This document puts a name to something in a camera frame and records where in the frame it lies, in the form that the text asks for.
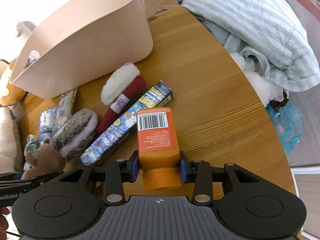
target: blue plastic bag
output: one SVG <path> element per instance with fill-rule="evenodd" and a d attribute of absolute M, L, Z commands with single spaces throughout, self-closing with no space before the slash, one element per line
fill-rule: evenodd
<path fill-rule="evenodd" d="M 278 112 L 269 105 L 266 110 L 277 130 L 285 155 L 288 156 L 303 133 L 302 114 L 291 101 Z"/>

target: crosshair marking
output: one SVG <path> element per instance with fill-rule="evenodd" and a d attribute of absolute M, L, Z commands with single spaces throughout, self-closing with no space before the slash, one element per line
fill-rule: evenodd
<path fill-rule="evenodd" d="M 162 198 L 158 198 L 157 200 L 155 200 L 158 204 L 161 204 L 164 202 L 164 200 Z"/>

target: light blue blanket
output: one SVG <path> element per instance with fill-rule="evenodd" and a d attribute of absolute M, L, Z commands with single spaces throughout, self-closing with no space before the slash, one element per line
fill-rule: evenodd
<path fill-rule="evenodd" d="M 284 0 L 183 0 L 229 53 L 254 55 L 265 76 L 286 90 L 320 83 L 307 33 Z"/>

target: wood grain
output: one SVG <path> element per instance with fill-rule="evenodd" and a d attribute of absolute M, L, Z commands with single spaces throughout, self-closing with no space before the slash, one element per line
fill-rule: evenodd
<path fill-rule="evenodd" d="M 151 54 L 136 65 L 147 88 L 163 80 L 174 94 L 167 106 L 173 110 L 180 149 L 190 159 L 222 167 L 234 162 L 280 187 L 294 192 L 287 159 L 267 112 L 255 91 L 218 41 L 183 7 L 154 14 L 150 28 L 154 40 Z M 108 76 L 79 87 L 74 112 L 93 109 L 99 118 L 107 107 L 100 92 Z M 22 144 L 37 134 L 39 114 L 58 99 L 43 100 L 29 95 L 26 116 L 20 121 Z M 130 138 L 110 160 L 128 158 L 137 149 Z M 68 164 L 67 169 L 75 163 Z M 142 174 L 136 183 L 125 183 L 126 196 L 189 195 L 193 185 L 163 192 L 144 192 Z M 214 184 L 215 198 L 222 197 Z"/>

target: fabric cushion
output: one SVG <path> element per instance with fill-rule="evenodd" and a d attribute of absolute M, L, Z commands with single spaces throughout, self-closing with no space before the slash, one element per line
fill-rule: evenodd
<path fill-rule="evenodd" d="M 22 171 L 18 127 L 9 108 L 0 107 L 0 174 Z"/>

